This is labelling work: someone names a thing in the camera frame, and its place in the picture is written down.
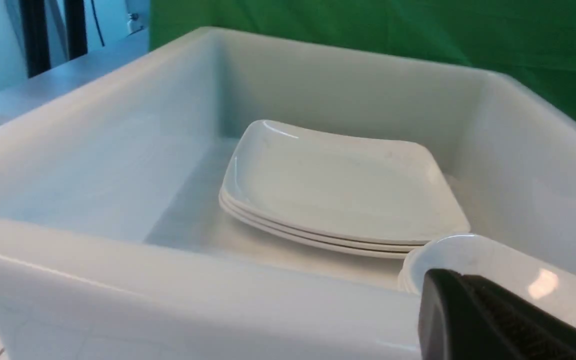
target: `square plate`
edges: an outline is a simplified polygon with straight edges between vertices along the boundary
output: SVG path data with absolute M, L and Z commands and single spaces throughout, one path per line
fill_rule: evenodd
M 258 120 L 222 191 L 251 214 L 329 237 L 418 245 L 470 231 L 435 159 L 409 141 Z

